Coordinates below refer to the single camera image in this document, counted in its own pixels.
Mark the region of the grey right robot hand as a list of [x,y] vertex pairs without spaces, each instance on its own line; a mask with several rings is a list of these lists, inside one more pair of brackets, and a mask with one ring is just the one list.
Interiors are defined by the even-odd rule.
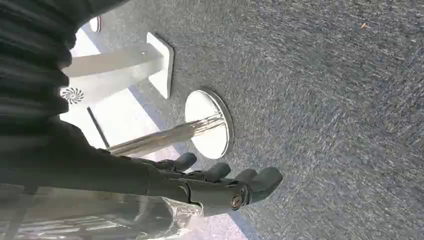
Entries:
[[82,131],[58,117],[39,121],[0,122],[0,181],[29,187],[166,197],[221,210],[266,199],[280,185],[277,168],[246,169],[228,179],[229,166],[183,173],[196,161],[192,153],[179,160],[152,162],[114,156],[92,147]]

